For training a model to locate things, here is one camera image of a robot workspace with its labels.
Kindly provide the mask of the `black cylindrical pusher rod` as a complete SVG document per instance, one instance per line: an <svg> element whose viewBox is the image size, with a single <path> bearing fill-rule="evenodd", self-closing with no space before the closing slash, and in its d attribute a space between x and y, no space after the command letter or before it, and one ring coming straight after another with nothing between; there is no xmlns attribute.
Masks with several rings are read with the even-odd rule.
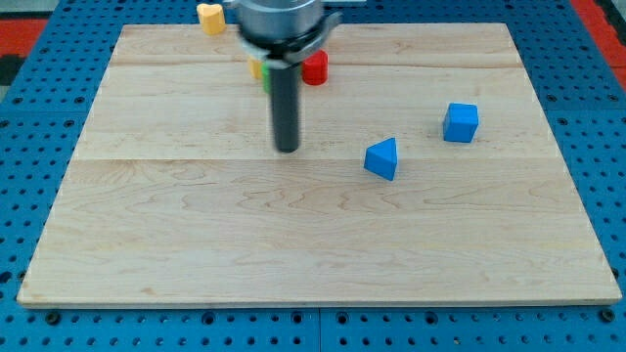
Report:
<svg viewBox="0 0 626 352"><path fill-rule="evenodd" d="M274 146L280 153L299 148L299 65L269 69Z"/></svg>

